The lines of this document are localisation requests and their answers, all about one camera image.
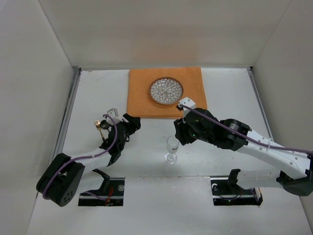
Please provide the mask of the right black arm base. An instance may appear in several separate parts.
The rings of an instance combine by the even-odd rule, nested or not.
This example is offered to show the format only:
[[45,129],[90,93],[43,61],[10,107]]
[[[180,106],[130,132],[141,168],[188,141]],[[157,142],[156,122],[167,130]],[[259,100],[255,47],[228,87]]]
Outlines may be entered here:
[[215,206],[260,206],[263,196],[259,188],[243,189],[237,185],[239,169],[231,170],[229,176],[210,178],[213,204]]

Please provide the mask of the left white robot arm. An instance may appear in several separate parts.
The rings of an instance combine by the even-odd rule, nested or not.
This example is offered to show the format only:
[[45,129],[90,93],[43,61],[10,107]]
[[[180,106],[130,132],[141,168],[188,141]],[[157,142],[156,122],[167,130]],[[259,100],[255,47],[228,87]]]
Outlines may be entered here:
[[90,153],[70,157],[59,153],[39,179],[36,190],[45,200],[60,207],[67,205],[75,194],[87,193],[95,196],[109,187],[110,177],[100,170],[113,165],[121,156],[130,136],[141,128],[141,119],[124,114],[118,119],[108,112],[104,120],[96,121],[98,131],[107,130],[108,136]]

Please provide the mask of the black spoon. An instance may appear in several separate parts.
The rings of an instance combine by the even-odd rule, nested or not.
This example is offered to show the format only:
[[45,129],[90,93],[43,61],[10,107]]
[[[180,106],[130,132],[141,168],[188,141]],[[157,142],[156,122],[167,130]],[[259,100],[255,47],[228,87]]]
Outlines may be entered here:
[[106,120],[102,120],[100,122],[100,134],[101,134],[101,138],[102,139],[104,139],[104,135],[102,133],[102,129],[103,130],[109,130],[110,127],[111,127],[111,125]]

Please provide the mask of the clear wine glass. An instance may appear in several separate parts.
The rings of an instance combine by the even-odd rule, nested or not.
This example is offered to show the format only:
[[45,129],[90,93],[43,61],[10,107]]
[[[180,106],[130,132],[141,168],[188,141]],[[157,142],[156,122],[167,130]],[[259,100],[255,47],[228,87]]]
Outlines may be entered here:
[[179,148],[179,140],[175,136],[169,136],[166,142],[167,153],[164,156],[166,163],[175,164],[177,162],[177,151]]

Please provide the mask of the orange cloth napkin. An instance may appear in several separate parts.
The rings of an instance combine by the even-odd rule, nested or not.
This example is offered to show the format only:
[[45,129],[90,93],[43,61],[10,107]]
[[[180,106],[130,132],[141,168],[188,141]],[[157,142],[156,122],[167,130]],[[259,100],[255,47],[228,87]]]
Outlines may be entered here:
[[129,71],[129,89],[127,113],[140,118],[179,119],[182,112],[176,104],[162,105],[152,100],[150,86],[161,77],[172,77],[183,86],[183,98],[188,97],[197,108],[207,109],[200,67],[131,69]]

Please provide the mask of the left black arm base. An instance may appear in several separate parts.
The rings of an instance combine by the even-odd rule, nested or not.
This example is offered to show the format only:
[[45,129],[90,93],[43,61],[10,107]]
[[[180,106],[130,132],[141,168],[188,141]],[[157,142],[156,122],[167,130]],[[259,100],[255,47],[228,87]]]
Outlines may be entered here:
[[121,207],[124,203],[125,178],[111,178],[99,169],[92,171],[100,176],[101,186],[79,195],[79,207]]

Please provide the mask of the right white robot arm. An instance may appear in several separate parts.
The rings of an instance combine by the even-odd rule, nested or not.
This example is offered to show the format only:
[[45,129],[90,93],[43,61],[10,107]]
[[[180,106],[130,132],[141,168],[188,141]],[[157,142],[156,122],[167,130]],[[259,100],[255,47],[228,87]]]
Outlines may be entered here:
[[227,184],[234,191],[255,187],[282,188],[297,196],[313,191],[313,153],[283,147],[235,119],[217,120],[208,110],[177,105],[184,112],[174,122],[182,145],[200,140],[224,150],[250,155],[272,166],[268,170],[231,170]]

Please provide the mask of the floral patterned ceramic plate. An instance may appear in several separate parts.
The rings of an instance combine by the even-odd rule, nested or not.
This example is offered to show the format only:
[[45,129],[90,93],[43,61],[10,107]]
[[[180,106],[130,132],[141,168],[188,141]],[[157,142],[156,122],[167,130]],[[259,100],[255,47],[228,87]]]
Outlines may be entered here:
[[161,105],[178,102],[184,93],[183,85],[172,77],[161,77],[153,81],[149,88],[151,99]]

